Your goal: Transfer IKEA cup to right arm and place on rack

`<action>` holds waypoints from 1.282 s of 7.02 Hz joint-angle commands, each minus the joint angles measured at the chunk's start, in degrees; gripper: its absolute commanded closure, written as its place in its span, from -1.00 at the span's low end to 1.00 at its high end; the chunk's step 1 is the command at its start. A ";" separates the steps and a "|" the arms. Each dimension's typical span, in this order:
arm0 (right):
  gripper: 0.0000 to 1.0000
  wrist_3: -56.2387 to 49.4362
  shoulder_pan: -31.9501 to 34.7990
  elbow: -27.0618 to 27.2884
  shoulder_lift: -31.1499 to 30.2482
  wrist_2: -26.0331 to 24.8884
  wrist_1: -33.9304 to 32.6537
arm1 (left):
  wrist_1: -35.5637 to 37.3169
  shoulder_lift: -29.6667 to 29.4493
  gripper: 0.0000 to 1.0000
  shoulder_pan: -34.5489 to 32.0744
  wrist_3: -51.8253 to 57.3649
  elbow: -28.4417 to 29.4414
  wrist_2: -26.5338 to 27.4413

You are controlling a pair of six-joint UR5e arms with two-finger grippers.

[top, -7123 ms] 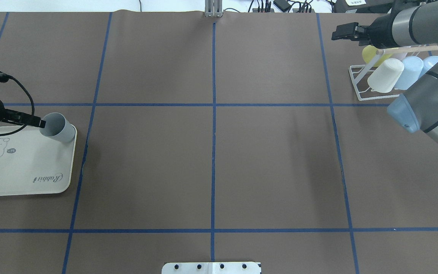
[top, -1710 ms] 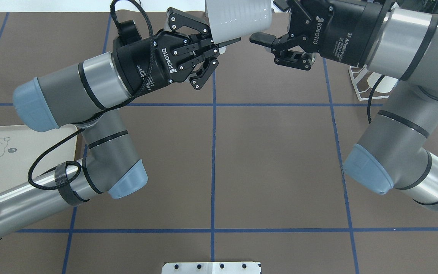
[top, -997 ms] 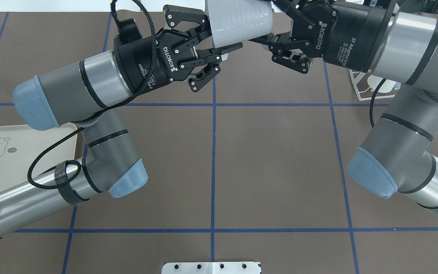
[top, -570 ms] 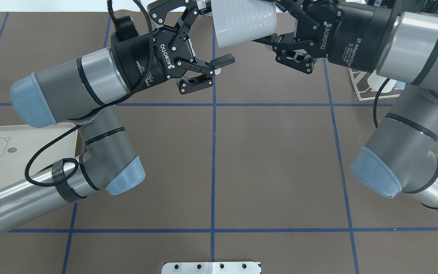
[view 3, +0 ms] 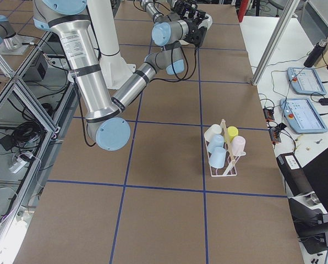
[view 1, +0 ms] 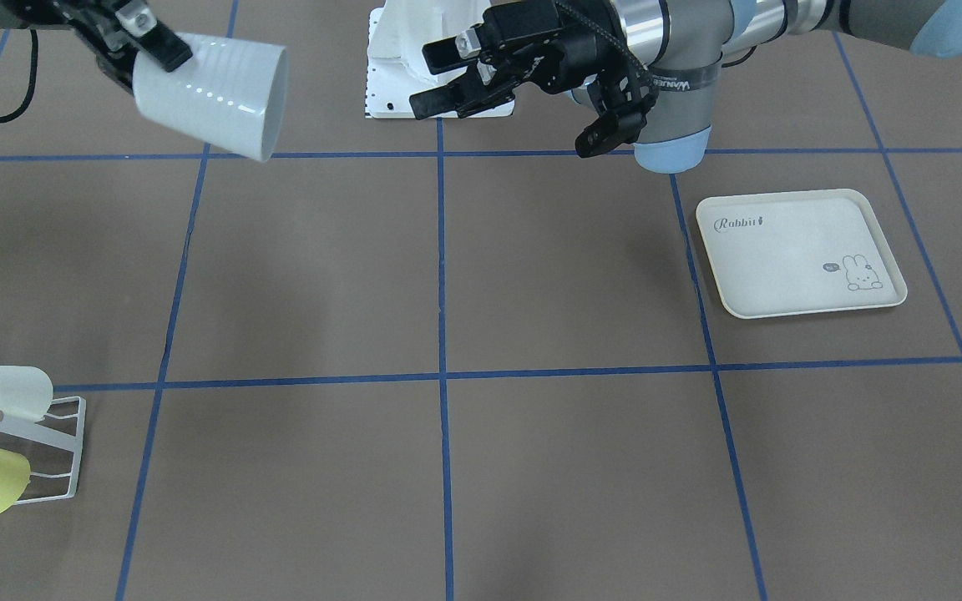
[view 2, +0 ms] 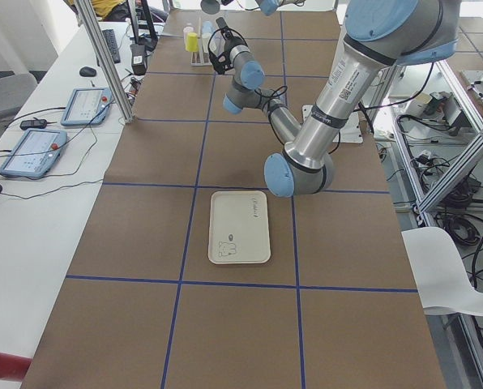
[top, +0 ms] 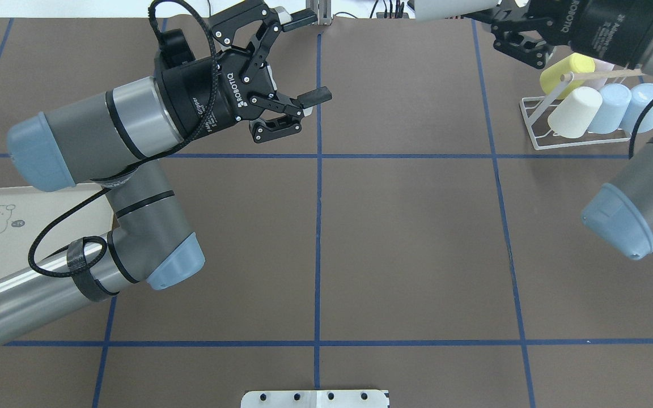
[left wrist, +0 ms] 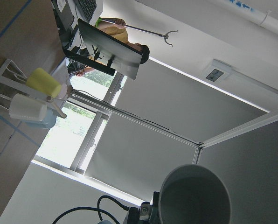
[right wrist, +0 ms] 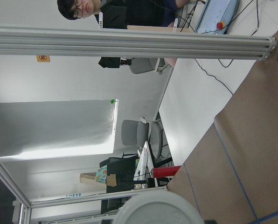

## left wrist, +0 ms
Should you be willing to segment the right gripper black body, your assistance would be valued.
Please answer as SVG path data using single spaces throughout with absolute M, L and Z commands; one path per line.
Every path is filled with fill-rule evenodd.
M 123 221 L 124 224 L 159 224 L 159 196 L 155 191 L 151 202 L 143 202 L 139 208 L 131 207 Z

